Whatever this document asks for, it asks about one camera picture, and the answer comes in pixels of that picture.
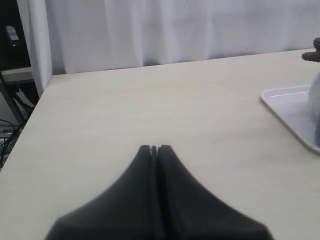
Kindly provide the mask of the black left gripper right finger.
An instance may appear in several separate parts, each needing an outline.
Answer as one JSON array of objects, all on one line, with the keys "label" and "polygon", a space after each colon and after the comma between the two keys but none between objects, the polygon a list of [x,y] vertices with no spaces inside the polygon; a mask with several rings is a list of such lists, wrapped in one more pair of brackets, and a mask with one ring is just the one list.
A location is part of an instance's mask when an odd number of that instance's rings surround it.
[{"label": "black left gripper right finger", "polygon": [[188,171],[173,148],[157,152],[163,226],[170,240],[271,240],[268,228],[230,207]]}]

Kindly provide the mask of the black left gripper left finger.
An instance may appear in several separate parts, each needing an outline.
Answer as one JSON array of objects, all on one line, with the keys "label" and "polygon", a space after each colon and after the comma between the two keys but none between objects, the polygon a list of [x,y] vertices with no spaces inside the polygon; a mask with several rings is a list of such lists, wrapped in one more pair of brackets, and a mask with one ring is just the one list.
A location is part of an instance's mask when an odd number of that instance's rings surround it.
[{"label": "black left gripper left finger", "polygon": [[156,147],[142,145],[106,191],[58,218],[48,240],[158,240],[160,204]]}]

